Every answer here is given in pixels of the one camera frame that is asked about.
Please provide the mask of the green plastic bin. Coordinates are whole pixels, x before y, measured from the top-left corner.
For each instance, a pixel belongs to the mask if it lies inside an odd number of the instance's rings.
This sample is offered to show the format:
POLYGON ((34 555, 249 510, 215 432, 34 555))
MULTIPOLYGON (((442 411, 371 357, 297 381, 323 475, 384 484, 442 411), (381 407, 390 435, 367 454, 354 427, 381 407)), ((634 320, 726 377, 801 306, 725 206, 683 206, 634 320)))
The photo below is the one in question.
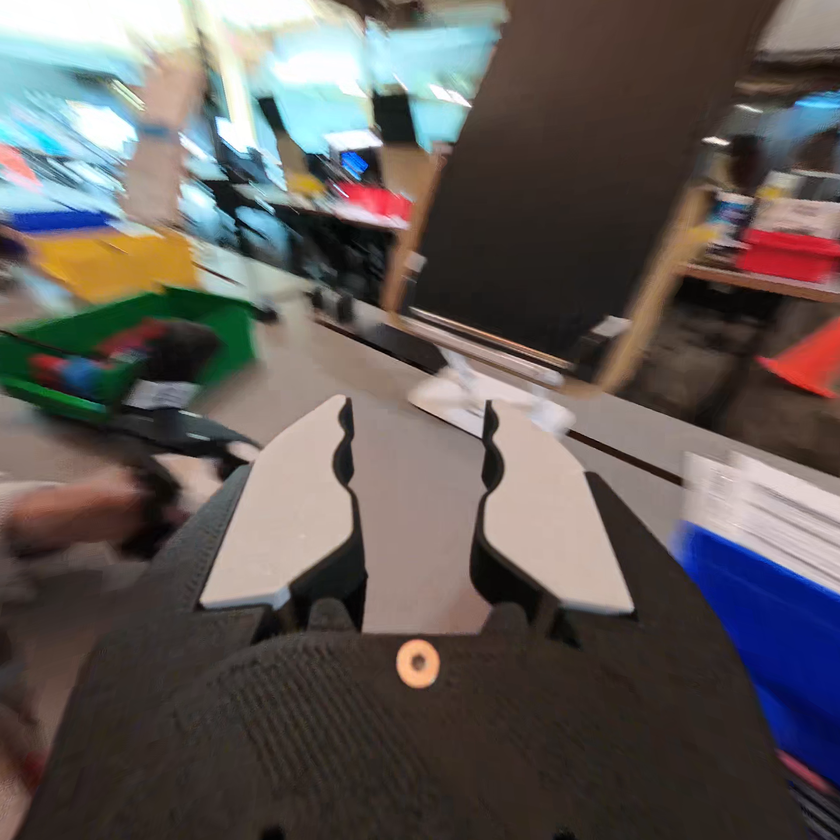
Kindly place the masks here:
POLYGON ((256 361, 244 300, 165 287, 2 328, 2 392, 103 427, 121 414, 193 408, 256 361))

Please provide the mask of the stack of white papers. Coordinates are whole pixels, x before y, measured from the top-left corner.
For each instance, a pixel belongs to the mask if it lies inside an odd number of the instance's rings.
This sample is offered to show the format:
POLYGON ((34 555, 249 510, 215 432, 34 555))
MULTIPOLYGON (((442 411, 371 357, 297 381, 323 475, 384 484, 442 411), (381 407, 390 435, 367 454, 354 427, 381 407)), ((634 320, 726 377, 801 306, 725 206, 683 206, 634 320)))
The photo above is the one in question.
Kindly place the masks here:
POLYGON ((684 519, 839 593, 839 496, 743 454, 688 453, 684 519))

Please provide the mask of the black board with cardboard frame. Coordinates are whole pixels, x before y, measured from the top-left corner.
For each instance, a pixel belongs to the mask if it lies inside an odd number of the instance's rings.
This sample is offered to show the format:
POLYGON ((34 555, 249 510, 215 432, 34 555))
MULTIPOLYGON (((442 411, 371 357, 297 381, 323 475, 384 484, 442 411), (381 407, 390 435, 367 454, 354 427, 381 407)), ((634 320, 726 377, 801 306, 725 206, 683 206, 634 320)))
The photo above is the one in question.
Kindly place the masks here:
POLYGON ((520 1, 434 189, 396 327, 534 382, 602 378, 780 2, 520 1))

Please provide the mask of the large blue plastic bin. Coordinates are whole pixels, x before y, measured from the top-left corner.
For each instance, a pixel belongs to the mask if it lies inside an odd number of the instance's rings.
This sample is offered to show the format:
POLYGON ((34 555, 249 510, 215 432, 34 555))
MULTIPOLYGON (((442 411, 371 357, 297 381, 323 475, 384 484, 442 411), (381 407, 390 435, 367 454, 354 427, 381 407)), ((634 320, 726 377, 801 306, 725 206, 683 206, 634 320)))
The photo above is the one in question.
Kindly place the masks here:
POLYGON ((777 747, 838 786, 838 594, 687 521, 670 546, 738 650, 777 747))

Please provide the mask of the white stand base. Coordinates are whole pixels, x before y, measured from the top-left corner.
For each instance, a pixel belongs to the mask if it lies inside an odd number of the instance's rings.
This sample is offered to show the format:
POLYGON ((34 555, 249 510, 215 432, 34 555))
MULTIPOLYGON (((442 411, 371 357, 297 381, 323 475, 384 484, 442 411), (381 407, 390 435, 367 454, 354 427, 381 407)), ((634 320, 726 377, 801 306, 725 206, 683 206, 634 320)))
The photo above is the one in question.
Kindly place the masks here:
POLYGON ((479 372, 474 372, 469 384, 463 385, 456 371, 448 367, 428 377, 407 399, 426 414, 474 438, 483 435, 488 401, 517 408, 556 438, 567 435, 576 422, 570 409, 550 401, 545 389, 538 385, 526 390, 479 372))

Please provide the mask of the orange traffic cone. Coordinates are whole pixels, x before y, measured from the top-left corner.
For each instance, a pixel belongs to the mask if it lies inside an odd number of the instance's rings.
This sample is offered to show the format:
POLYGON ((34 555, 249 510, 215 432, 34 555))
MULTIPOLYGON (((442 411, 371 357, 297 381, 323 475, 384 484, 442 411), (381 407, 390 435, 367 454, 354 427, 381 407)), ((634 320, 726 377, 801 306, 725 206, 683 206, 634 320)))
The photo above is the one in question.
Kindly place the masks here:
POLYGON ((774 357, 757 363, 783 382, 804 392, 838 398, 839 318, 835 318, 774 357))

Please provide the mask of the person's left hand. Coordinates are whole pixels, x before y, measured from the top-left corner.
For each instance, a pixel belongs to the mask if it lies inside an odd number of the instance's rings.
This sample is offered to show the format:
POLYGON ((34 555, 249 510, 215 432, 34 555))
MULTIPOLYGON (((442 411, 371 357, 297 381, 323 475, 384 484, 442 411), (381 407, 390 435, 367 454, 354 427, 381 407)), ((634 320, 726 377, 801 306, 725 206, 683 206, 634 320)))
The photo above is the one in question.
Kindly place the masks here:
POLYGON ((4 480, 2 552, 14 557, 78 544, 121 544, 144 525, 151 494, 126 468, 67 483, 4 480))

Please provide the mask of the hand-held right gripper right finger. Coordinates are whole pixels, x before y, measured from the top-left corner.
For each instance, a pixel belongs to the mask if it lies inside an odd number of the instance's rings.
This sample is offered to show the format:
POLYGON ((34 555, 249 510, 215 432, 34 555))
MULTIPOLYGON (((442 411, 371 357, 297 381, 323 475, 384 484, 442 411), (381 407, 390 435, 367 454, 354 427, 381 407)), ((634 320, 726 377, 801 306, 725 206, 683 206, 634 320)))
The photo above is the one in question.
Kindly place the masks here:
POLYGON ((532 621, 559 609, 631 616, 635 604, 580 462, 515 406, 488 401, 481 435, 484 493, 469 578, 490 605, 532 621))

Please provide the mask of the red plastic bin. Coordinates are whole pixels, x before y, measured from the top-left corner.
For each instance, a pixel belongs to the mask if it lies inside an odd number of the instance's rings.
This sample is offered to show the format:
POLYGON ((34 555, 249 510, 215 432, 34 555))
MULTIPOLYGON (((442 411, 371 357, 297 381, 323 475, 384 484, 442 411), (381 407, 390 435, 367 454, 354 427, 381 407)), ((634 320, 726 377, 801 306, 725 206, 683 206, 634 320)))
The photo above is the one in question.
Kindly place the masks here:
POLYGON ((741 272, 823 285, 835 275, 838 261, 835 239, 749 229, 734 265, 741 272))
POLYGON ((333 182, 332 186, 343 203, 376 216, 399 219, 403 222, 409 222, 411 219, 413 202, 401 193, 355 182, 333 182))

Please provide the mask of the black desk mat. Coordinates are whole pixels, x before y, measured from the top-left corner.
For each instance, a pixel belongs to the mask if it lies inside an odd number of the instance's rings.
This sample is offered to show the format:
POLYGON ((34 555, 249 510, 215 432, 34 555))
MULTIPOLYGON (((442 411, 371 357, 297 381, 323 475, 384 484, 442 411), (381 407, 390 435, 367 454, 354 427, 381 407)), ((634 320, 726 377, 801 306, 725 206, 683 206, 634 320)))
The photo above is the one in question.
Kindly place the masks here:
POLYGON ((326 329, 427 375, 436 375, 447 366, 437 346, 389 324, 383 322, 341 324, 321 317, 316 317, 314 321, 326 329))

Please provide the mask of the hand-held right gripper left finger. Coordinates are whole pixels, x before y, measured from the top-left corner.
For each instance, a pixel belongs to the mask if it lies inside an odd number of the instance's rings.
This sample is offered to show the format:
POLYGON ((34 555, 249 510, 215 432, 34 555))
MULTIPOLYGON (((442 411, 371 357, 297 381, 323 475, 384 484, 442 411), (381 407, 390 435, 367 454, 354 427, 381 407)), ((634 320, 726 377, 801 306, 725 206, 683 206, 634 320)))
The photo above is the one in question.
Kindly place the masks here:
POLYGON ((251 464, 198 605, 264 606, 305 626, 322 599, 361 627, 368 573, 354 476, 351 399, 334 395, 284 429, 251 464))

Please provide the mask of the yellow plastic bin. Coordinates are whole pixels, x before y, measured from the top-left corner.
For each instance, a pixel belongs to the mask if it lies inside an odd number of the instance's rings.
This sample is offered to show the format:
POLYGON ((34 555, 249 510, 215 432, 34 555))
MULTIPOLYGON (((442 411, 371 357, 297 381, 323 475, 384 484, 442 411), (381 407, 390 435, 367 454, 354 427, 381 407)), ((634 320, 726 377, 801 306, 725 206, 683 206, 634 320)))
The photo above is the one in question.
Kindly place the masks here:
POLYGON ((102 227, 25 235, 23 244, 42 275, 94 305, 164 287, 202 286, 191 243, 172 230, 128 234, 102 227))

